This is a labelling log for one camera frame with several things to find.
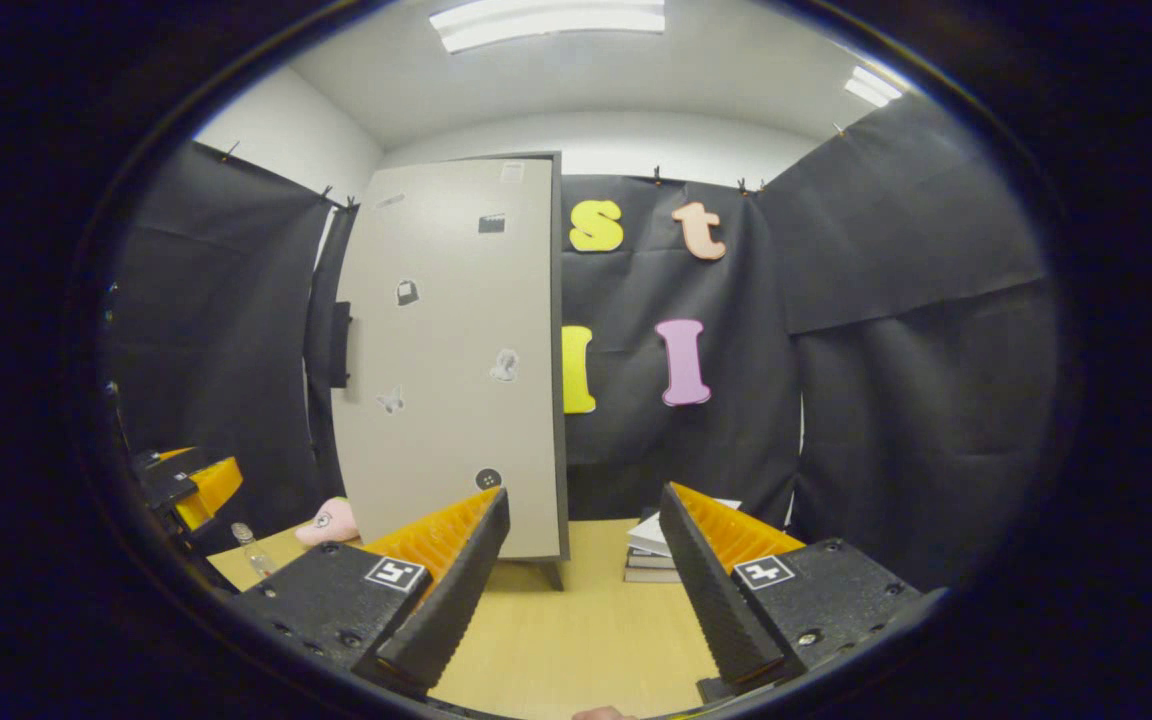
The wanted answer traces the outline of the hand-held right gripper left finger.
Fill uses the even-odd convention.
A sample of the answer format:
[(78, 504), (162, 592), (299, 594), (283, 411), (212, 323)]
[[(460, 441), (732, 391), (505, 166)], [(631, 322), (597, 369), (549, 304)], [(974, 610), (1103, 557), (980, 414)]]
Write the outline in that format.
[(506, 488), (485, 488), (364, 547), (320, 543), (234, 606), (314, 662), (425, 694), (465, 637), (509, 528)]

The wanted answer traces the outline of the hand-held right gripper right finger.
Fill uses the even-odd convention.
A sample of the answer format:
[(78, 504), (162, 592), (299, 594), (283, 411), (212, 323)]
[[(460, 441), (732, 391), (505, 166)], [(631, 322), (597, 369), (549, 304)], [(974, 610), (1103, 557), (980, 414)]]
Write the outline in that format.
[(840, 538), (808, 544), (669, 483), (660, 529), (732, 694), (835, 666), (897, 632), (927, 596)]

